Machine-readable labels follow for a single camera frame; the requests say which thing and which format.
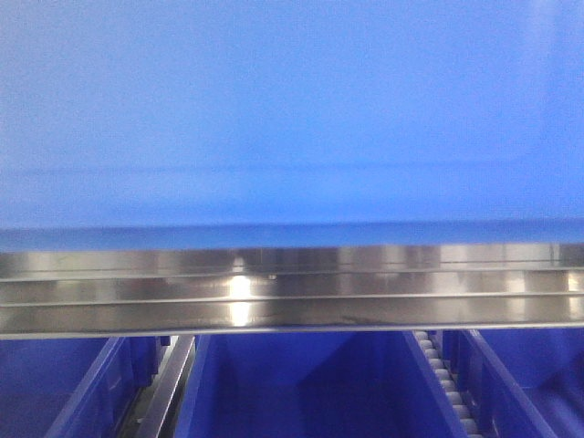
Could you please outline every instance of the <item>metal strip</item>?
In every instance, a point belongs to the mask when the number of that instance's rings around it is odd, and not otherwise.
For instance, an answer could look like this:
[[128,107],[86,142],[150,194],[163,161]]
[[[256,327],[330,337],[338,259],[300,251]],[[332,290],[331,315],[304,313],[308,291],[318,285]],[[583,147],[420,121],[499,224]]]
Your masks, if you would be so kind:
[[177,387],[185,371],[193,344],[193,336],[184,335],[177,339],[148,411],[136,433],[136,438],[157,438],[161,434],[164,424],[172,414],[171,409],[177,395]]
[[0,255],[0,338],[584,326],[584,245]]

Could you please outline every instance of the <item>blue storage bin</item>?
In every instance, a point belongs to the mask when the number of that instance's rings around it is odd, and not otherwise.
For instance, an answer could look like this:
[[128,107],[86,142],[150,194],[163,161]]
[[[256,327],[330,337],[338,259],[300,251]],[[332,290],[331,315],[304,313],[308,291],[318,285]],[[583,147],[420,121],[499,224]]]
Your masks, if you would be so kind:
[[134,373],[135,367],[144,366],[133,354],[135,342],[123,338],[0,342],[0,436],[115,436],[143,384]]
[[412,333],[197,338],[177,437],[466,437]]
[[443,355],[485,436],[584,435],[584,330],[446,332]]
[[584,240],[566,2],[0,2],[0,251]]

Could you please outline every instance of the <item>stainless steel rail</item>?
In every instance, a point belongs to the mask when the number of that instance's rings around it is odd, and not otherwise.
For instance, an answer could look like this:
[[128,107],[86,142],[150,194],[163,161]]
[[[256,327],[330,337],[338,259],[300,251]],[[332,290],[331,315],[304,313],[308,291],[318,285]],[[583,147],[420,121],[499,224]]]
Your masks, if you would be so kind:
[[0,338],[584,326],[584,245],[0,254]]

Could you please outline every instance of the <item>blue container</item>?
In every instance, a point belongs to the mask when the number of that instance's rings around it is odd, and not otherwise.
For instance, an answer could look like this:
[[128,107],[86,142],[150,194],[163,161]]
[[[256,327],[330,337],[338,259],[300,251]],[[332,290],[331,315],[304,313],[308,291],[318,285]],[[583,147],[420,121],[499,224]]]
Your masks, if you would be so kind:
[[485,436],[584,436],[584,330],[446,332],[443,354]]
[[0,2],[0,251],[584,240],[581,2]]
[[115,436],[143,384],[137,340],[0,342],[0,436]]
[[177,437],[467,435],[412,333],[197,339]]

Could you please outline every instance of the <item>bin compartment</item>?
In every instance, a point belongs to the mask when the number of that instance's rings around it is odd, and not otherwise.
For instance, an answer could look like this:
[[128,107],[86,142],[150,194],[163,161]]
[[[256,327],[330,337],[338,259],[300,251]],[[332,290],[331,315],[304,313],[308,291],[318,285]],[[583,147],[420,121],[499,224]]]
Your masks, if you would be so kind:
[[155,344],[155,338],[0,342],[0,436],[115,436],[138,388],[150,382],[144,376],[157,371],[135,352],[155,357]]
[[443,355],[483,433],[584,436],[583,329],[446,332],[442,338]]
[[202,336],[179,437],[465,437],[412,333]]

